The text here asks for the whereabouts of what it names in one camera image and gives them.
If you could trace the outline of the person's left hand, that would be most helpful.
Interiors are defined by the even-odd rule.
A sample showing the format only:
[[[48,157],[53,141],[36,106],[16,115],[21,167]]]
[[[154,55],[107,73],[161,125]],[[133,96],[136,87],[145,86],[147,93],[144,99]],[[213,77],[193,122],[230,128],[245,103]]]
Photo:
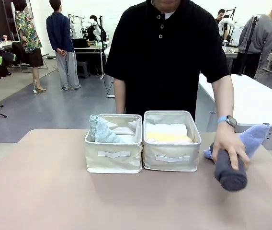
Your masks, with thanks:
[[[219,151],[226,150],[229,156],[230,165],[234,170],[239,169],[238,160],[240,159],[245,168],[250,165],[250,159],[246,155],[245,145],[235,134],[233,129],[218,127],[213,145],[212,158],[214,163],[217,163]]]

